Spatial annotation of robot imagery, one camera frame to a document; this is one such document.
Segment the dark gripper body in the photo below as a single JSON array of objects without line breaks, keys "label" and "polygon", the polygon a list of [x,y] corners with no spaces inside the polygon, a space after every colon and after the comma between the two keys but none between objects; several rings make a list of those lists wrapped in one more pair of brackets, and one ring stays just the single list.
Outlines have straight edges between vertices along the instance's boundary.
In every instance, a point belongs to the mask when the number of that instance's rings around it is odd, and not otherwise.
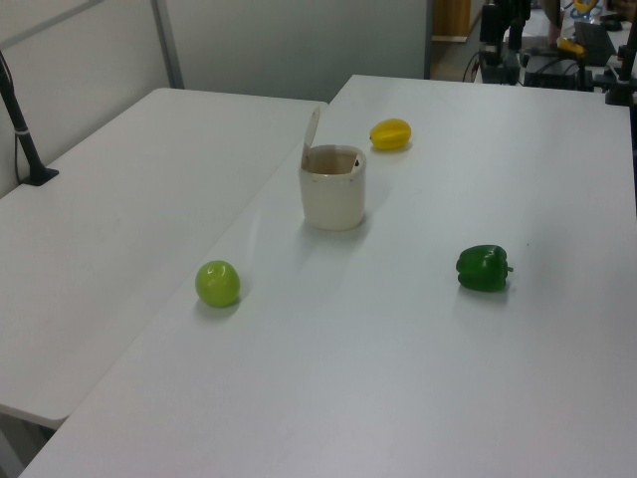
[{"label": "dark gripper body", "polygon": [[487,2],[482,6],[480,42],[498,46],[502,41],[502,8],[499,2]]}]

